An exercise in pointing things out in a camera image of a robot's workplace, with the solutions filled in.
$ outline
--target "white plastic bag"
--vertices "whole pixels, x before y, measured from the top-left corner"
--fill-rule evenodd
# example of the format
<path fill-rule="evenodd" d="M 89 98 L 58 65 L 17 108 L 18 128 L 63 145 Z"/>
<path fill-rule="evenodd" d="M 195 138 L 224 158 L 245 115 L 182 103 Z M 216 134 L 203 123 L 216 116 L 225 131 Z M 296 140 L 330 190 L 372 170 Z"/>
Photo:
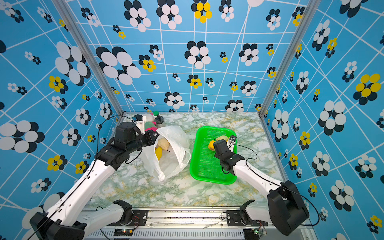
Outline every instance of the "white plastic bag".
<path fill-rule="evenodd" d="M 152 146 L 143 147 L 140 155 L 145 169 L 149 175 L 155 178 L 155 182 L 162 182 L 175 176 L 183 170 L 191 159 L 189 151 L 189 136 L 180 126 L 161 127 L 156 131 L 160 136 Z M 161 138 L 166 138 L 169 142 L 168 151 L 163 151 L 160 160 L 157 159 L 155 148 Z"/>

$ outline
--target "blue floral wallpaper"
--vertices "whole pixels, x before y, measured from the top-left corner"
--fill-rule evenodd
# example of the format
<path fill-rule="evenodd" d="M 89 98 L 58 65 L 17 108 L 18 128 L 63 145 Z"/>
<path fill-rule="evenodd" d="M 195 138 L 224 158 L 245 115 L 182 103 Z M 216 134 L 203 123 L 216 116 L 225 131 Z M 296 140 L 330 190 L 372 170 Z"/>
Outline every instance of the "blue floral wallpaper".
<path fill-rule="evenodd" d="M 262 116 L 318 239 L 384 239 L 383 14 L 323 0 Z"/>
<path fill-rule="evenodd" d="M 308 0 L 68 0 L 125 111 L 259 111 Z"/>
<path fill-rule="evenodd" d="M 0 239 L 21 240 L 89 167 L 116 112 L 51 1 L 0 10 Z"/>

